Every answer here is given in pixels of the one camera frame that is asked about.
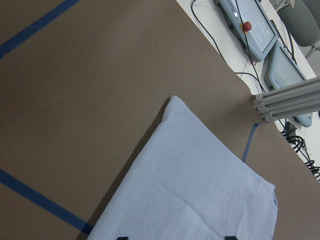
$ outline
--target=blue tape strip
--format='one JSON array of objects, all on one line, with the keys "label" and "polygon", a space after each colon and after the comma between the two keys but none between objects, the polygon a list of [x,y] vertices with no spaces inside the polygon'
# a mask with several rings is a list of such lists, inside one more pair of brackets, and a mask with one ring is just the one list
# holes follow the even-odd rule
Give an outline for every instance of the blue tape strip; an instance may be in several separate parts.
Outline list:
[{"label": "blue tape strip", "polygon": [[93,226],[0,169],[0,183],[89,235]]},{"label": "blue tape strip", "polygon": [[79,0],[65,0],[56,8],[52,9],[46,15],[32,23],[30,26],[26,27],[24,30],[19,32],[17,35],[10,38],[8,41],[0,45],[0,59],[4,55],[10,53],[12,50],[20,46],[24,41],[30,38],[33,34],[44,28],[47,24],[52,22],[54,19],[59,17],[73,5],[75,5]]},{"label": "blue tape strip", "polygon": [[245,146],[245,150],[244,150],[244,153],[243,153],[243,157],[242,157],[242,162],[244,162],[244,163],[247,160],[247,156],[248,156],[248,152],[249,152],[250,145],[251,145],[251,142],[252,142],[252,138],[254,137],[255,131],[259,127],[259,125],[260,125],[260,123],[255,123],[253,125],[252,129],[251,129],[248,141],[246,142],[246,146]]}]

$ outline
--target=gray chair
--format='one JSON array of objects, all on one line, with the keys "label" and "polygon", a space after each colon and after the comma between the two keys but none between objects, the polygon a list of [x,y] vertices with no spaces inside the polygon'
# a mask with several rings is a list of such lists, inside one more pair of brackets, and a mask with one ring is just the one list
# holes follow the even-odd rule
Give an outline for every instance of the gray chair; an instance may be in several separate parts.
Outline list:
[{"label": "gray chair", "polygon": [[287,5],[277,13],[299,46],[311,46],[306,58],[320,51],[320,0],[295,0],[293,8]]}]

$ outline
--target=ribbed fabric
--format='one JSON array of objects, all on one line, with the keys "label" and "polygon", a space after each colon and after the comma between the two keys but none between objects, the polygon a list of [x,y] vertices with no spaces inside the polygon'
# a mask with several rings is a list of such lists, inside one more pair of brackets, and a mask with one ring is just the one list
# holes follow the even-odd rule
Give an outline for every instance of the ribbed fabric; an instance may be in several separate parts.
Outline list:
[{"label": "ribbed fabric", "polygon": [[271,240],[274,190],[173,96],[88,239]]}]

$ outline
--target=red button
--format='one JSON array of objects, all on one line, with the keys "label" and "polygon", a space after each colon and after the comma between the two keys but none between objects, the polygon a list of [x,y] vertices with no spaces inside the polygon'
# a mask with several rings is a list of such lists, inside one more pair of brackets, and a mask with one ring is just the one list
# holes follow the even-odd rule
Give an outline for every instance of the red button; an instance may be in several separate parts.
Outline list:
[{"label": "red button", "polygon": [[248,21],[246,21],[242,26],[245,32],[249,32],[252,29],[251,23]]}]

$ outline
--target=blue tape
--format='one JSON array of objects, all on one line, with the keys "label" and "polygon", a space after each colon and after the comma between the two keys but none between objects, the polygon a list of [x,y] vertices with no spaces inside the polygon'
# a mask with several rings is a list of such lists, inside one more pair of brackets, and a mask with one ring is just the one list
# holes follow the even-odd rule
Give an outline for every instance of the blue tape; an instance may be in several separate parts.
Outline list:
[{"label": "blue tape", "polygon": [[243,153],[243,157],[242,157],[242,162],[244,162],[244,163],[247,160],[247,156],[248,156],[248,152],[249,152],[250,145],[251,145],[251,142],[252,142],[252,138],[254,137],[255,131],[259,127],[259,125],[260,125],[260,123],[255,123],[253,125],[252,129],[251,129],[248,141],[246,142],[246,146],[245,146],[245,150],[244,150],[244,153]]},{"label": "blue tape", "polygon": [[89,235],[93,226],[0,169],[0,183]]},{"label": "blue tape", "polygon": [[8,41],[0,45],[0,59],[4,55],[10,53],[12,50],[20,46],[24,41],[30,38],[33,34],[44,28],[54,19],[59,17],[73,5],[75,5],[79,0],[65,0],[56,8],[52,9],[46,15],[32,23],[30,26],[26,27],[24,30],[19,32],[17,35],[10,38]]}]

